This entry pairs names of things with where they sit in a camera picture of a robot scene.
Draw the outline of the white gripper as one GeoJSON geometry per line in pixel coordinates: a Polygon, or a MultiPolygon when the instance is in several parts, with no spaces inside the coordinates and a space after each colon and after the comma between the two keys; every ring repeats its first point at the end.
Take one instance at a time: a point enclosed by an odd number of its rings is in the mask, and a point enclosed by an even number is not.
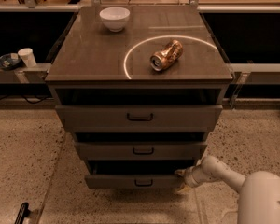
{"type": "MultiPolygon", "coordinates": [[[[179,176],[184,176],[185,183],[191,188],[199,187],[205,182],[205,174],[200,165],[192,166],[187,169],[175,170],[175,174],[179,176]]],[[[182,191],[186,188],[186,185],[181,185],[177,191],[182,191]]]]}

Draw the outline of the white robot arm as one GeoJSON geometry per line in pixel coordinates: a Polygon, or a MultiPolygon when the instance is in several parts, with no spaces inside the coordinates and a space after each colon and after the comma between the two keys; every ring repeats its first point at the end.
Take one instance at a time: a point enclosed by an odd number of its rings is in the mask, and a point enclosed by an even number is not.
{"type": "Polygon", "coordinates": [[[222,181],[236,191],[239,194],[237,224],[280,224],[278,175],[257,171],[244,176],[214,156],[206,156],[199,165],[175,173],[191,188],[222,181]]]}

